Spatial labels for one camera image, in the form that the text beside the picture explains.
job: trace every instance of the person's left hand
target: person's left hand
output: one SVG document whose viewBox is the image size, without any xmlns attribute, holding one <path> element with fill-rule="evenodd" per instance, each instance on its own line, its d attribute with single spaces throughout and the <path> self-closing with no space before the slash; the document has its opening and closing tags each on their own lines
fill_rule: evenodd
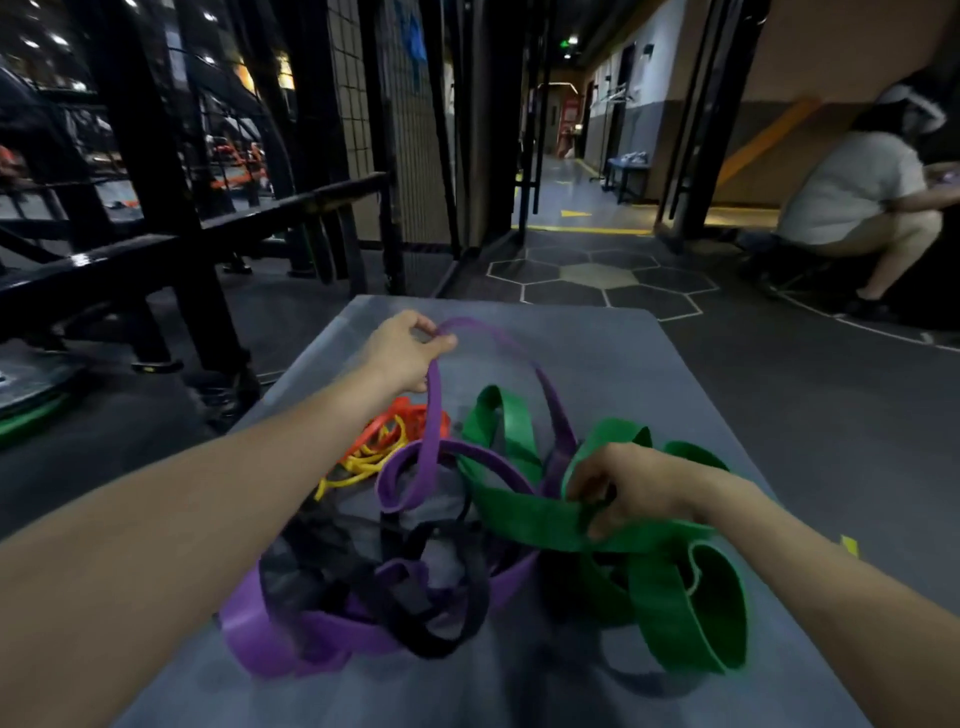
<svg viewBox="0 0 960 728">
<path fill-rule="evenodd" d="M 432 337 L 421 342 L 414 329 Z M 363 349 L 364 366 L 384 382 L 395 397 L 402 392 L 426 392 L 427 367 L 441 354 L 457 346 L 453 334 L 437 336 L 437 325 L 417 311 L 401 311 L 371 334 Z"/>
</svg>

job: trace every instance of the white t-shirt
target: white t-shirt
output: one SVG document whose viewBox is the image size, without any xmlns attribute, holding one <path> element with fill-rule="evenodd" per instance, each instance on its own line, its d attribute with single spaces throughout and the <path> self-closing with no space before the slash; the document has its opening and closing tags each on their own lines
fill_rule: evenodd
<svg viewBox="0 0 960 728">
<path fill-rule="evenodd" d="M 777 234 L 794 243 L 835 243 L 879 215 L 881 202 L 924 189 L 913 147 L 886 132 L 850 132 L 783 208 Z"/>
</svg>

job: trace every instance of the tabletop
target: tabletop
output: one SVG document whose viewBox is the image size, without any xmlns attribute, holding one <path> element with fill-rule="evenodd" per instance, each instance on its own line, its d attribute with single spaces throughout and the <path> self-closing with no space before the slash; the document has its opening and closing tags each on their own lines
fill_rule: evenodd
<svg viewBox="0 0 960 728">
<path fill-rule="evenodd" d="M 649 425 L 655 443 L 681 439 L 768 484 L 645 311 L 362 296 L 311 343 L 239 426 L 322 388 L 355 359 L 386 317 L 414 307 L 440 322 L 472 316 L 508 331 L 556 386 L 578 437 L 603 417 Z M 444 409 L 462 421 L 479 391 L 500 384 L 527 399 L 541 454 L 545 403 L 532 369 L 482 333 L 464 331 L 441 363 Z M 355 497 L 362 500 L 367 493 Z M 759 579 L 738 565 L 751 607 L 746 668 L 653 690 L 652 664 L 635 627 L 588 630 L 551 620 L 534 582 L 450 657 L 400 652 L 356 656 L 337 673 L 270 682 L 232 659 L 211 623 L 116 722 L 119 728 L 404 728 L 430 725 L 574 728 L 854 728 L 868 725 L 797 623 Z"/>
</svg>

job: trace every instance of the hexagon floor pattern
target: hexagon floor pattern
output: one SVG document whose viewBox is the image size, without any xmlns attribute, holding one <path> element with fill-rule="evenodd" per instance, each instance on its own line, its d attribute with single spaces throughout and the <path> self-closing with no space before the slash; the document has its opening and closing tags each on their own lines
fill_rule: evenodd
<svg viewBox="0 0 960 728">
<path fill-rule="evenodd" d="M 645 308 L 660 321 L 699 316 L 695 297 L 720 290 L 661 243 L 633 235 L 528 231 L 522 249 L 486 264 L 485 273 L 474 298 Z"/>
</svg>

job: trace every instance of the seated person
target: seated person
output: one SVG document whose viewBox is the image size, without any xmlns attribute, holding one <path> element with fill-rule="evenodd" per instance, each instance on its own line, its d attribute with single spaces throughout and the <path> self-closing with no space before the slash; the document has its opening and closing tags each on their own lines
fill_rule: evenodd
<svg viewBox="0 0 960 728">
<path fill-rule="evenodd" d="M 816 255 L 881 254 L 846 306 L 858 318 L 895 320 L 883 295 L 940 235 L 939 210 L 960 203 L 960 162 L 924 169 L 915 149 L 947 120 L 916 88 L 922 80 L 892 86 L 860 114 L 780 214 L 777 235 Z"/>
</svg>

